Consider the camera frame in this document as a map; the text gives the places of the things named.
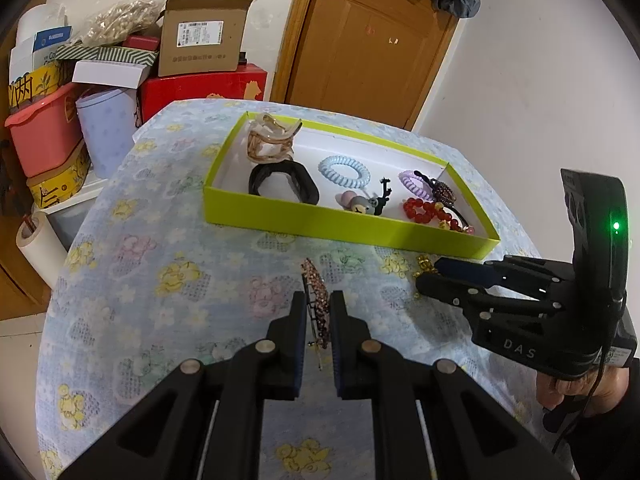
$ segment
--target yellow container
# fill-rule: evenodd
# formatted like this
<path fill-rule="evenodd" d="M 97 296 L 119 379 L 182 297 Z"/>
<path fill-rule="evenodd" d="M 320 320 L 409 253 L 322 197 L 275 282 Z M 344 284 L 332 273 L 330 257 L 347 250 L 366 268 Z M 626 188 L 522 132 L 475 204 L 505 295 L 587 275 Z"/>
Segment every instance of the yellow container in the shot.
<path fill-rule="evenodd" d="M 448 179 L 460 190 L 487 236 L 469 235 L 393 218 L 354 214 L 341 209 L 287 202 L 213 187 L 216 173 L 229 153 L 234 139 L 242 130 L 242 126 L 257 115 L 254 112 L 246 112 L 240 117 L 213 161 L 203 186 L 204 215 L 207 222 L 477 260 L 487 256 L 500 241 L 495 227 L 478 200 L 447 161 L 390 140 L 313 121 L 303 120 L 303 126 L 332 135 L 365 140 L 445 166 L 444 171 Z M 289 117 L 275 118 L 283 123 L 296 121 Z"/>
<path fill-rule="evenodd" d="M 84 184 L 90 164 L 83 139 L 62 166 L 28 178 L 27 186 L 36 206 L 46 209 L 75 195 Z"/>
<path fill-rule="evenodd" d="M 71 81 L 73 69 L 67 61 L 53 61 L 9 85 L 9 109 L 15 112 L 35 99 L 53 94 Z"/>

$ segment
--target table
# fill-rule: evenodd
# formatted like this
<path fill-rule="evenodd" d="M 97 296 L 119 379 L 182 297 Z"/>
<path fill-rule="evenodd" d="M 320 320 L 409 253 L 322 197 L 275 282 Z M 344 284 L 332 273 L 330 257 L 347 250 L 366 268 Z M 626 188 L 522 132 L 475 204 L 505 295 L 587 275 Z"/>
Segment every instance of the table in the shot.
<path fill-rule="evenodd" d="M 538 256 L 496 192 L 457 150 L 371 121 L 289 105 L 224 99 L 174 102 L 140 139 L 85 219 L 52 295 L 36 387 L 41 456 L 50 479 L 183 359 L 229 358 L 263 338 L 302 288 L 310 257 L 349 312 L 405 357 L 461 365 L 539 438 L 532 370 L 470 342 L 462 313 L 415 297 L 417 253 L 207 224 L 202 183 L 244 111 L 351 128 L 448 160 L 487 211 L 504 254 Z M 372 479 L 367 402 L 335 396 L 330 352 L 311 348 L 301 398 L 268 402 L 260 478 Z"/>

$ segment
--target green striped box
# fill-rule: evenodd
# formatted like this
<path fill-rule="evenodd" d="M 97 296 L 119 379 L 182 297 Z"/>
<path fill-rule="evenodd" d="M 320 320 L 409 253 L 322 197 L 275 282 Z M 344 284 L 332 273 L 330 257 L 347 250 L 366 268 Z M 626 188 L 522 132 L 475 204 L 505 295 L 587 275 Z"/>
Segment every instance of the green striped box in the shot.
<path fill-rule="evenodd" d="M 135 63 L 145 66 L 152 66 L 157 57 L 157 52 L 125 46 L 63 45 L 56 50 L 56 59 L 95 59 L 99 61 Z"/>

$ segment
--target pink bin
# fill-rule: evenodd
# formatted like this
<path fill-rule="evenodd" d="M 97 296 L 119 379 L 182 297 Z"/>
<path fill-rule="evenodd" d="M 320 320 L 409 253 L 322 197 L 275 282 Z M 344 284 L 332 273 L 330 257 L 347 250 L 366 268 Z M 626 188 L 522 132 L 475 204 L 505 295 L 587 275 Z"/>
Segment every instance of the pink bin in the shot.
<path fill-rule="evenodd" d="M 15 151 L 27 177 L 64 164 L 82 139 L 76 99 L 83 86 L 68 83 L 29 107 L 10 115 Z"/>

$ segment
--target door frame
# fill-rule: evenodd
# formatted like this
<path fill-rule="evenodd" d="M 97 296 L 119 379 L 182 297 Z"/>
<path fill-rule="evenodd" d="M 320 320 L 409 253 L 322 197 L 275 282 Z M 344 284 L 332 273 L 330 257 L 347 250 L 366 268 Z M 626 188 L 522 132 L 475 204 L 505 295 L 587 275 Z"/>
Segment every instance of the door frame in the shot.
<path fill-rule="evenodd" d="M 302 28 L 305 24 L 306 15 L 309 10 L 311 0 L 292 0 L 289 8 L 289 15 L 287 17 L 287 23 L 284 28 L 284 35 L 282 42 L 280 43 L 280 53 L 278 54 L 278 62 L 276 63 L 276 72 L 273 75 L 273 83 L 271 84 L 270 101 L 274 103 L 283 103 L 287 97 L 287 89 L 291 80 L 291 73 L 293 70 L 293 62 L 296 59 L 296 52 L 300 44 L 300 36 L 302 35 Z M 455 16 L 450 16 L 445 28 L 442 40 L 438 46 L 436 54 L 433 58 L 433 63 L 429 68 L 427 77 L 422 85 L 422 91 L 418 96 L 418 100 L 415 102 L 414 109 L 412 110 L 409 119 L 407 120 L 404 128 L 411 130 L 414 127 L 415 120 L 418 118 L 418 114 L 424 105 L 429 90 L 433 85 L 433 81 L 438 75 L 438 70 L 442 65 L 442 60 L 447 53 L 451 38 L 456 30 L 458 19 Z"/>

